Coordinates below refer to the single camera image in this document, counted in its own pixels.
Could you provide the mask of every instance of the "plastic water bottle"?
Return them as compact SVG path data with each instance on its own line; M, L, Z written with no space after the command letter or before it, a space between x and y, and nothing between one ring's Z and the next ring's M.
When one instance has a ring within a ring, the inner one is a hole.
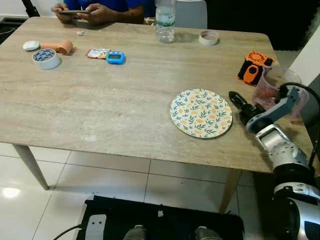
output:
M156 0L155 31L156 38L162 43L175 40L176 0Z

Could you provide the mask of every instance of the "table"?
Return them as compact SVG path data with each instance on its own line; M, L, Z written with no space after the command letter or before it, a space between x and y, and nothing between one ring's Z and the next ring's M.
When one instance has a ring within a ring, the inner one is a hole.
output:
M83 28L84 36L78 36ZM250 100L254 88L236 75L252 50L276 57L266 35L218 31L220 43L204 46L198 42L200 29L177 28L176 42L164 44L148 25L91 28L33 17L0 45L0 142L14 145L44 189L48 185L28 146L229 168L221 213L243 170L272 172L255 136L237 117L224 136L201 140L180 131L169 115L173 97L187 89L208 89L228 101L229 91L237 91ZM71 40L77 51L60 55L59 67L40 70L32 53L22 50L30 40ZM90 48L123 51L126 63L89 59ZM310 154L303 124L290 124L288 118L279 124Z

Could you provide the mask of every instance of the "bottle label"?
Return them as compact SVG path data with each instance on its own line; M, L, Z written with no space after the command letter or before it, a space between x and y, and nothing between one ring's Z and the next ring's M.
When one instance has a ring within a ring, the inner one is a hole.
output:
M176 16L174 14L157 14L155 17L155 24L161 27L172 27L176 23Z

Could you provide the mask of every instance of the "floral plate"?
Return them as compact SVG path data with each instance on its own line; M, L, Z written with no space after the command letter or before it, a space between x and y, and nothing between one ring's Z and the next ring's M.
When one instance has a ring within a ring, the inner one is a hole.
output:
M225 133L232 123L232 111L219 94L205 89L179 93L170 106L174 124L193 137L209 139Z

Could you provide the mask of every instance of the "orange and black toy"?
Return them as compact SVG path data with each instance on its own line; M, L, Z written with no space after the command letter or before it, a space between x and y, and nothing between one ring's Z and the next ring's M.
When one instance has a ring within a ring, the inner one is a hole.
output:
M264 66L271 66L275 59L257 51L251 51L244 58L244 63L237 78L246 84L256 86L260 80Z

